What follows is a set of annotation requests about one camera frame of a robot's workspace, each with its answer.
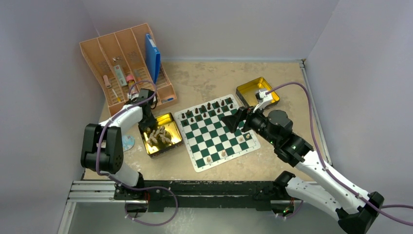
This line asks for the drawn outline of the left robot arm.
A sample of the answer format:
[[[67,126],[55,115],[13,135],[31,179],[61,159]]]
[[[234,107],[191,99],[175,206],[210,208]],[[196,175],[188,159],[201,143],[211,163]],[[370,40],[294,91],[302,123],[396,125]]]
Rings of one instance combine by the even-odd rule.
[[[156,125],[151,110],[155,96],[153,90],[141,89],[111,118],[99,124],[90,123],[84,129],[81,166],[126,188],[132,199],[144,196],[144,179],[124,162],[122,135],[134,125],[143,130]]]

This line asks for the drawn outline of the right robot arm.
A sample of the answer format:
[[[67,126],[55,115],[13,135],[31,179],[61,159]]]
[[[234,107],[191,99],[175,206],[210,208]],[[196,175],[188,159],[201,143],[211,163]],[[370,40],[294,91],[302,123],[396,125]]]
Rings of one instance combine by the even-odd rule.
[[[274,184],[279,198],[298,198],[329,214],[348,234],[365,234],[376,220],[384,197],[368,192],[352,183],[336,169],[326,164],[304,138],[293,132],[293,121],[282,110],[267,116],[261,110],[239,108],[221,121],[234,133],[240,122],[243,132],[252,130],[274,147],[279,159],[310,176],[311,185],[288,171],[282,172]]]

